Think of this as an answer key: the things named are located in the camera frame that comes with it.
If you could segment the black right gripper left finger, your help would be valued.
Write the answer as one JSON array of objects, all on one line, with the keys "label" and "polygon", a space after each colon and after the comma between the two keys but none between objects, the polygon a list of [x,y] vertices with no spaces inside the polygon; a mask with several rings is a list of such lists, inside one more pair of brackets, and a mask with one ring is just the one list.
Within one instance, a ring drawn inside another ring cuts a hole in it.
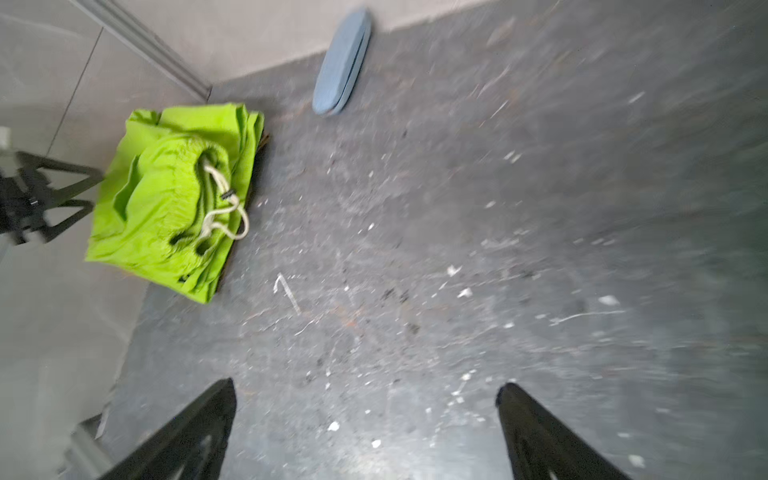
[{"label": "black right gripper left finger", "polygon": [[236,409],[233,380],[214,382],[101,478],[217,479]]}]

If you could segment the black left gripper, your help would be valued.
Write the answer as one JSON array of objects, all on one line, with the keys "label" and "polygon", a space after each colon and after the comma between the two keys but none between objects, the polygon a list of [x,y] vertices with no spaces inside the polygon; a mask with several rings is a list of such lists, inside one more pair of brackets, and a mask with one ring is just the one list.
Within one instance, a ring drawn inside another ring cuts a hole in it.
[{"label": "black left gripper", "polygon": [[[15,159],[26,191],[15,178],[1,175],[1,233],[14,245],[26,243],[25,233],[35,231],[50,242],[93,211],[94,204],[78,196],[103,180],[99,169],[24,151],[16,151]],[[47,208],[41,209],[35,201]],[[57,209],[72,213],[51,223],[48,212]]]}]

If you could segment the lime green shorts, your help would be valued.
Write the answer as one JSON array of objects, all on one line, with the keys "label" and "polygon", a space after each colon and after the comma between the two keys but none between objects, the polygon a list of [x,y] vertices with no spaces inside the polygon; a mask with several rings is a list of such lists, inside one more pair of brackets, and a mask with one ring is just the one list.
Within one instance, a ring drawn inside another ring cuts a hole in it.
[{"label": "lime green shorts", "polygon": [[264,116],[244,104],[135,110],[101,184],[86,261],[209,303],[246,203]]}]

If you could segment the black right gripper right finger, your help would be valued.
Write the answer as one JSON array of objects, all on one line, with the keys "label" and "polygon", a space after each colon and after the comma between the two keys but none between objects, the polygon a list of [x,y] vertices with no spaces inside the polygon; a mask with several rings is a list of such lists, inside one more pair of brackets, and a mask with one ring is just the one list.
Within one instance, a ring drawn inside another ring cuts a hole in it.
[{"label": "black right gripper right finger", "polygon": [[495,406],[515,479],[628,479],[518,384],[504,384]]}]

